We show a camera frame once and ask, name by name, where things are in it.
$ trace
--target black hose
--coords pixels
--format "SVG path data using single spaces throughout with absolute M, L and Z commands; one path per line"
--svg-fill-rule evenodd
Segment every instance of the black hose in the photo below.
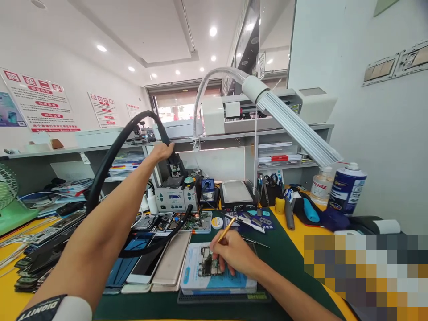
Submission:
M 138 123 L 145 117 L 153 118 L 153 120 L 156 122 L 158 126 L 158 130 L 159 130 L 159 134 L 162 139 L 162 142 L 165 143 L 167 146 L 169 146 L 170 141 L 169 141 L 168 135 L 158 115 L 156 115 L 153 111 L 144 111 L 136 115 L 125 126 L 125 128 L 121 131 L 121 133 L 117 136 L 116 140 L 111 145 L 110 149 L 107 151 L 105 157 L 103 158 L 103 161 L 101 162 L 101 165 L 95 175 L 94 182 L 92 183 L 88 200 L 86 202 L 86 216 L 89 215 L 89 213 L 92 212 L 99 203 L 99 195 L 101 194 L 101 189 L 103 187 L 104 180 L 107 178 L 108 171 L 111 165 L 113 164 L 113 161 L 115 160 L 117 153 L 122 148 L 123 144 L 125 143 L 126 139 L 129 137 L 129 135 L 134 131 L 135 126 L 137 126 Z M 168 159 L 168 162 L 170 164 L 179 165 L 181 174 L 186 172 L 184 169 L 184 166 L 182 165 L 183 163 L 180 161 L 180 157 L 175 152 L 171 154 L 171 156 Z M 162 240 L 162 242 L 155 243 L 153 246 L 149 246 L 137 251 L 122 250 L 119 254 L 119 257 L 129 258 L 129 257 L 142 256 L 144 254 L 150 253 L 153 250 L 159 248 L 164 243 L 169 241 L 175 234 L 178 233 L 180 228 L 189 218 L 189 215 L 192 209 L 193 209 L 193 206 L 189 205 L 184 218 L 177 225 L 177 227 L 168 236 L 165 237 L 165 240 Z

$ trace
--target fan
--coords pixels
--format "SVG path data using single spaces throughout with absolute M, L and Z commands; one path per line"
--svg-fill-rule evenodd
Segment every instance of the fan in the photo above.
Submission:
M 37 217 L 38 210 L 27 209 L 16 199 L 18 183 L 15 174 L 0 164 L 0 235 Z

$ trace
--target ceiling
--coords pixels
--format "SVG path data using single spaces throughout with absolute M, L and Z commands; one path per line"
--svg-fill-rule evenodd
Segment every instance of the ceiling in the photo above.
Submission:
M 45 38 L 140 86 L 201 78 L 225 66 L 244 5 L 244 0 L 41 1 L 46 10 L 30 0 L 3 0 L 0 24 Z M 209 34 L 212 26 L 215 37 Z

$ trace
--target poster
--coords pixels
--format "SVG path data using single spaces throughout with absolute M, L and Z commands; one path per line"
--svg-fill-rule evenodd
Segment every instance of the poster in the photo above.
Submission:
M 0 127 L 18 126 L 27 125 L 9 94 L 0 91 Z
M 117 115 L 115 102 L 108 97 L 90 92 L 88 92 L 88 95 L 99 126 L 101 128 L 119 127 L 119 116 Z
M 129 117 L 132 119 L 134 118 L 136 115 L 138 115 L 139 113 L 142 112 L 140 106 L 137 105 L 131 105 L 131 104 L 126 104 L 126 109 L 128 110 L 128 114 Z
M 80 131 L 62 86 L 8 69 L 0 73 L 31 131 Z

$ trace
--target pixelated area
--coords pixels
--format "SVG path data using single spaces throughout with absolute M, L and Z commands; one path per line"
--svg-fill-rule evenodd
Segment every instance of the pixelated area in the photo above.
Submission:
M 369 320 L 428 320 L 428 235 L 306 235 L 304 263 Z

